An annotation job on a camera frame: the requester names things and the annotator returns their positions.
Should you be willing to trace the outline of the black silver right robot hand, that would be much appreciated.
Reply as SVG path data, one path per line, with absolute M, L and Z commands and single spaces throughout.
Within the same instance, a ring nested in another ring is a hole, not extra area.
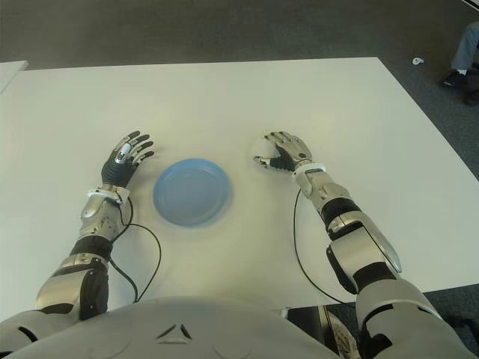
M 313 162 L 312 154 L 305 142 L 287 132 L 270 132 L 264 138 L 274 145 L 278 155 L 273 157 L 254 156 L 253 161 L 265 168 L 294 172 L 301 165 Z

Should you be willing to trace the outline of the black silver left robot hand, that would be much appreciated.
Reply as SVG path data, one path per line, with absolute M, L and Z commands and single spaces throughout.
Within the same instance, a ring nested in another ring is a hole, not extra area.
M 101 170 L 103 185 L 126 188 L 139 165 L 154 155 L 148 134 L 131 132 L 117 143 Z

